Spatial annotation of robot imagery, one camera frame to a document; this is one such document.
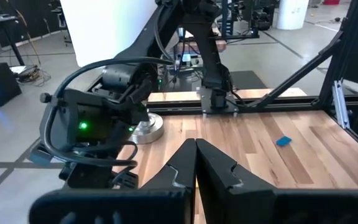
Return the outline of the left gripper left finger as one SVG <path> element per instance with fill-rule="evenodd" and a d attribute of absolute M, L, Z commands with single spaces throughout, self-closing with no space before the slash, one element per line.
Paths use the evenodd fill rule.
<path fill-rule="evenodd" d="M 194 224 L 197 145 L 187 139 L 142 187 L 141 224 Z"/>

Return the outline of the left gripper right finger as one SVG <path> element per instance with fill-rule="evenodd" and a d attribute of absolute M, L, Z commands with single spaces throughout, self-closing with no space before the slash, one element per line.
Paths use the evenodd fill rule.
<path fill-rule="evenodd" d="M 201 201 L 207 224 L 270 224 L 275 187 L 204 139 L 197 139 Z"/>

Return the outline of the blue eraser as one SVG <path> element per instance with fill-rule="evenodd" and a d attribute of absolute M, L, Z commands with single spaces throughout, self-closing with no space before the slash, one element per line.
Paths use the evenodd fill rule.
<path fill-rule="evenodd" d="M 292 139 L 289 138 L 288 136 L 282 136 L 280 139 L 276 140 L 276 145 L 280 146 L 280 147 L 284 147 L 287 146 L 291 143 Z"/>

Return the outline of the white shade silver table lamp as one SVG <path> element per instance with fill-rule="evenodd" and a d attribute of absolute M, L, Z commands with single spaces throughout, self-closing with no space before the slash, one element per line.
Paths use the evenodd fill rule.
<path fill-rule="evenodd" d="M 62 0 L 79 67 L 112 58 L 161 57 L 154 36 L 155 0 Z M 97 83 L 100 94 L 124 93 L 142 78 L 157 81 L 156 65 L 104 65 Z"/>

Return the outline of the black floor mat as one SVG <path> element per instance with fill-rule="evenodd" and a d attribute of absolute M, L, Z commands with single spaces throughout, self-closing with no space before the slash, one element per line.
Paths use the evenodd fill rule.
<path fill-rule="evenodd" d="M 264 89 L 264 82 L 252 71 L 230 72 L 234 88 L 240 90 Z"/>

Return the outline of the black metal rack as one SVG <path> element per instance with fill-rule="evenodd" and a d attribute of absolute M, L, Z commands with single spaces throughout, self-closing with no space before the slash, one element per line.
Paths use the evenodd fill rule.
<path fill-rule="evenodd" d="M 258 39 L 259 29 L 253 18 L 255 0 L 221 0 L 221 37 L 224 40 Z M 245 30 L 235 30 L 235 23 L 247 25 Z"/>

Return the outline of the white round pillar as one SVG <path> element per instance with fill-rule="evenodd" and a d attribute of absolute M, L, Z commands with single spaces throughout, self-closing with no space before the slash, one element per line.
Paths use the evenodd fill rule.
<path fill-rule="evenodd" d="M 309 0 L 279 0 L 273 27 L 280 30 L 298 30 L 303 27 Z"/>

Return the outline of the black aluminium table frame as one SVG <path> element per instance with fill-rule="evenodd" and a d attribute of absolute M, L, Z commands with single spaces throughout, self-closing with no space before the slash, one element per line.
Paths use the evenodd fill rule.
<path fill-rule="evenodd" d="M 330 59 L 331 62 L 318 96 L 281 97 L 282 93 L 326 59 Z M 244 105 L 236 101 L 236 106 L 240 113 L 324 111 L 330 117 L 336 118 L 332 92 L 334 81 L 342 81 L 345 74 L 356 72 L 358 72 L 358 0 L 352 0 L 344 23 L 327 47 L 270 93 L 261 98 L 246 100 Z M 358 143 L 358 95 L 344 95 L 344 98 L 350 122 L 350 128 L 345 129 L 345 132 Z"/>

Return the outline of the silver frame bracket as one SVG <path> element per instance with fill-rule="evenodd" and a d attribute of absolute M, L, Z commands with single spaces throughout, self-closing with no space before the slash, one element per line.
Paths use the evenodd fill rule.
<path fill-rule="evenodd" d="M 344 98 L 344 92 L 342 89 L 341 80 L 334 81 L 332 92 L 333 92 L 333 102 L 336 112 L 336 119 L 339 125 L 342 127 L 342 129 L 349 129 L 350 122 L 349 122 L 349 116 L 347 112 L 346 101 Z"/>

